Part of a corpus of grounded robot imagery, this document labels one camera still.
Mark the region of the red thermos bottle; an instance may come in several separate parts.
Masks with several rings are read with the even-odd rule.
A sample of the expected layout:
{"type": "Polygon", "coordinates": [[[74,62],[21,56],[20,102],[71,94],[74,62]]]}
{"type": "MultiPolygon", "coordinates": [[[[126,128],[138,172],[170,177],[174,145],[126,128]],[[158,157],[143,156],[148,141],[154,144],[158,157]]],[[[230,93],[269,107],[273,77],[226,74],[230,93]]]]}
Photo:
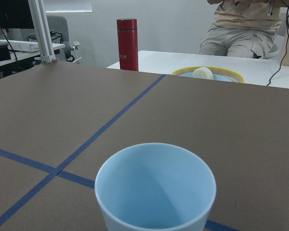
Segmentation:
{"type": "Polygon", "coordinates": [[[117,33],[120,69],[139,71],[137,19],[117,19],[117,33]]]}

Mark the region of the black monitor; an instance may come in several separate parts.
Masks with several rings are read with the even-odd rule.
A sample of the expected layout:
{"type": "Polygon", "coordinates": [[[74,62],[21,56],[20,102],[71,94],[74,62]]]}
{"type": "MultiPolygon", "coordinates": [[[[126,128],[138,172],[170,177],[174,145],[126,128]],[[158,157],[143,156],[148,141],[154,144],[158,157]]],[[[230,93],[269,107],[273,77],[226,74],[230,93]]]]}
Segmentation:
{"type": "Polygon", "coordinates": [[[0,0],[0,27],[4,29],[33,29],[27,0],[0,0]]]}

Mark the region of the grey office chair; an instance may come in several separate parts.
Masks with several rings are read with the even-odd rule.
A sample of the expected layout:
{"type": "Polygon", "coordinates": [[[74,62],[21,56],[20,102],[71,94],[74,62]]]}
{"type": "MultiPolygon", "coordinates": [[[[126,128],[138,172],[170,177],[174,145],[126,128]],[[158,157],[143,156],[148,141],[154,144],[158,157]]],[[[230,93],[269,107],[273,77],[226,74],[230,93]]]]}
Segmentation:
{"type": "Polygon", "coordinates": [[[48,15],[47,16],[49,30],[53,43],[64,44],[65,47],[62,50],[62,55],[68,62],[79,63],[81,57],[77,51],[80,46],[79,41],[69,41],[69,31],[67,20],[63,16],[48,15]]]}

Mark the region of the yellow rimmed bowl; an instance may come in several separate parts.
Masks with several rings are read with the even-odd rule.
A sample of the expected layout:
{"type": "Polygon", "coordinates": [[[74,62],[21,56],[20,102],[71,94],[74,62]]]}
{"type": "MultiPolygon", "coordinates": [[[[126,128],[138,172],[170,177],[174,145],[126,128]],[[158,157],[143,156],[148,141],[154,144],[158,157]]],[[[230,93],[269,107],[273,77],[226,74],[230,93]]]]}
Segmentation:
{"type": "Polygon", "coordinates": [[[192,66],[175,70],[172,75],[182,77],[192,77],[200,79],[218,80],[225,82],[244,83],[243,77],[231,70],[211,67],[211,66],[192,66]]]}

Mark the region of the aluminium frame post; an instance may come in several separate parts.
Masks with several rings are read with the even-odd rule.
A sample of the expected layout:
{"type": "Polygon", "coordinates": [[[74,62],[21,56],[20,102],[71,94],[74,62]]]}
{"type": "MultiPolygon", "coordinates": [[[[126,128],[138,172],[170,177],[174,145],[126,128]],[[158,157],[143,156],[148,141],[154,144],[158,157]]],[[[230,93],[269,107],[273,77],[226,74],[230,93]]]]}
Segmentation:
{"type": "Polygon", "coordinates": [[[55,60],[55,54],[44,3],[42,0],[28,0],[28,4],[39,45],[41,62],[51,63],[55,60]]]}

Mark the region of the seated person in beige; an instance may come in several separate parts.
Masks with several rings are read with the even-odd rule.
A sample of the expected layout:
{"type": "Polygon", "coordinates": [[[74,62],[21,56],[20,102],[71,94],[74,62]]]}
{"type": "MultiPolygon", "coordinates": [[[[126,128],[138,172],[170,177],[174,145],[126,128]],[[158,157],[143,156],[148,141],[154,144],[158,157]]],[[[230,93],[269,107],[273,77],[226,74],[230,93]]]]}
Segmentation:
{"type": "Polygon", "coordinates": [[[264,59],[281,25],[289,0],[210,0],[217,5],[199,54],[264,59]]]}

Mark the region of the light blue plastic cup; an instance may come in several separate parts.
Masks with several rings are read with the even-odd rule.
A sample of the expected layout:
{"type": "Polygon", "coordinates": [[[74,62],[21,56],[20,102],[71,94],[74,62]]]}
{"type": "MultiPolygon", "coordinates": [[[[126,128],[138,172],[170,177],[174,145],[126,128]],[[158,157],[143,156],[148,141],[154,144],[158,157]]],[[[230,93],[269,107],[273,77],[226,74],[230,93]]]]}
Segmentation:
{"type": "Polygon", "coordinates": [[[201,158],[165,143],[118,151],[95,179],[109,231],[201,231],[216,191],[215,177],[201,158]]]}

